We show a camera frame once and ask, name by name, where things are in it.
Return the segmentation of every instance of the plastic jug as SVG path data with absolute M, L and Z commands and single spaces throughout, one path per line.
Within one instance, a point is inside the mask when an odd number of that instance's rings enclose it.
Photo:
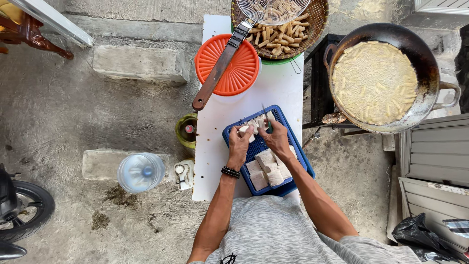
M 153 189 L 165 175 L 165 165 L 153 153 L 137 153 L 127 156 L 119 164 L 117 181 L 129 193 Z

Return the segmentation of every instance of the tire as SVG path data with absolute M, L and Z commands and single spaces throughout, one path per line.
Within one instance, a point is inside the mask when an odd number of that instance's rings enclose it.
M 13 180 L 16 192 L 32 198 L 35 202 L 41 201 L 37 206 L 35 216 L 23 225 L 14 226 L 11 229 L 0 230 L 0 240 L 15 242 L 29 237 L 41 230 L 52 218 L 55 211 L 55 202 L 50 193 L 43 188 L 25 181 Z

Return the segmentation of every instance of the black plastic bag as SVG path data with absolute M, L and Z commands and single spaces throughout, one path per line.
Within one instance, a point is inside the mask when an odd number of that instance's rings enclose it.
M 427 228 L 425 213 L 402 220 L 394 228 L 392 235 L 397 242 L 411 248 L 422 262 L 427 260 L 457 261 L 459 259 L 448 250 L 437 234 Z

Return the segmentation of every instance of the woven basket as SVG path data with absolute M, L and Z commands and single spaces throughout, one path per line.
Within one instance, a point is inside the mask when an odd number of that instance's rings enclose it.
M 233 23 L 233 27 L 237 27 L 238 24 L 246 18 L 246 15 L 239 9 L 236 2 L 237 0 L 232 0 L 231 2 L 231 23 Z M 306 7 L 303 14 L 308 13 L 310 15 L 306 18 L 310 25 L 306 28 L 304 33 L 308 35 L 308 38 L 303 40 L 299 47 L 290 47 L 290 53 L 275 56 L 271 54 L 271 49 L 266 47 L 259 48 L 253 45 L 257 54 L 267 59 L 282 60 L 293 58 L 307 50 L 319 39 L 324 31 L 325 25 L 327 24 L 327 17 L 329 16 L 328 4 L 327 0 L 311 0 Z

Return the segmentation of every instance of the man's arm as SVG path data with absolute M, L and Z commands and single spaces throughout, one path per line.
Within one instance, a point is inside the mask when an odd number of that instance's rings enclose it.
M 238 135 L 240 126 L 231 128 L 229 135 L 229 157 L 227 167 L 239 171 L 246 161 L 246 152 L 249 145 L 249 137 L 254 132 L 251 126 L 241 138 Z M 222 174 L 217 191 L 210 202 L 199 229 L 197 230 L 192 252 L 187 263 L 193 261 L 205 261 L 212 252 L 220 246 L 221 240 L 228 231 L 230 225 L 231 206 L 235 193 L 236 178 Z
M 358 236 L 358 232 L 347 216 L 335 204 L 318 183 L 301 166 L 290 151 L 287 128 L 277 121 L 270 120 L 273 133 L 267 134 L 262 129 L 259 134 L 267 146 L 287 166 L 300 191 L 301 199 L 316 228 L 326 236 L 339 241 L 347 235 Z

